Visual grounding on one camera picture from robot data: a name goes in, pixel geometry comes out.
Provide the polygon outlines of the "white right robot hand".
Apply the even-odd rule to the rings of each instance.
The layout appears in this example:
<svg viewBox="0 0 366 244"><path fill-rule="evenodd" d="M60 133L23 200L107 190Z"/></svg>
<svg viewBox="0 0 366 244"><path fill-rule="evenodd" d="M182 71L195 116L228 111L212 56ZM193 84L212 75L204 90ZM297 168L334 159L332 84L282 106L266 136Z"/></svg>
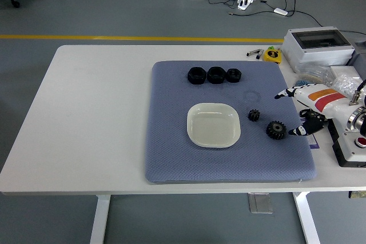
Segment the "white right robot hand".
<svg viewBox="0 0 366 244"><path fill-rule="evenodd" d="M323 84L294 86L279 92L275 98L293 97L310 109L304 115L305 122L295 129L289 130L290 135L311 135L322 130L327 119L336 119L346 127L356 106L349 104L349 99L338 91Z"/></svg>

